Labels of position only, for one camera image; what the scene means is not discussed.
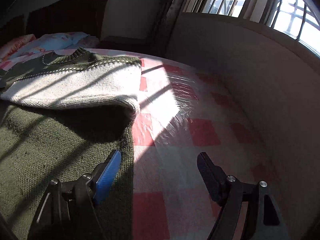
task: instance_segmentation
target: red and white checkered tablecloth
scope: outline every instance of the red and white checkered tablecloth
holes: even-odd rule
[[[89,50],[142,60],[141,110],[132,129],[134,240],[207,239],[220,208],[210,200],[197,169],[200,152],[243,182],[273,180],[263,144],[215,76],[163,58]],[[241,236],[243,206],[234,239]]]

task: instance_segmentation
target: plastic sheet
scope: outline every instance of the plastic sheet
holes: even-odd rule
[[[89,50],[143,62],[141,109],[132,129],[135,240],[207,239],[220,208],[210,200],[197,170],[196,157],[202,151],[241,181],[273,179],[259,137],[217,77],[158,57]],[[245,208],[234,239],[240,239],[244,218]]]

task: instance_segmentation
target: silver screw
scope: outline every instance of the silver screw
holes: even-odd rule
[[[266,186],[268,185],[268,184],[267,184],[265,181],[263,181],[263,180],[260,181],[259,184],[260,184],[261,187],[266,187]]]
[[[52,180],[50,181],[50,184],[51,184],[51,185],[56,185],[56,184],[58,184],[58,180],[57,180],[57,179],[52,179]]]
[[[230,181],[230,182],[235,182],[236,178],[234,176],[230,175],[230,176],[227,177],[227,180]]]
[[[90,173],[85,173],[82,175],[85,179],[91,179],[91,174]]]

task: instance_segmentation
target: orange pillow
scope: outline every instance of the orange pillow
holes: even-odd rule
[[[35,39],[36,37],[33,34],[28,34],[9,41],[7,44],[0,48],[0,62],[6,60],[23,45],[27,44],[30,41],[34,41]]]

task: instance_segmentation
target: green knit fabric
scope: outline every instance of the green knit fabric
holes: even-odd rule
[[[97,215],[107,239],[132,238],[132,121],[123,107],[57,111],[0,100],[0,122],[0,212],[19,239],[51,179],[76,180],[113,149],[121,167]]]

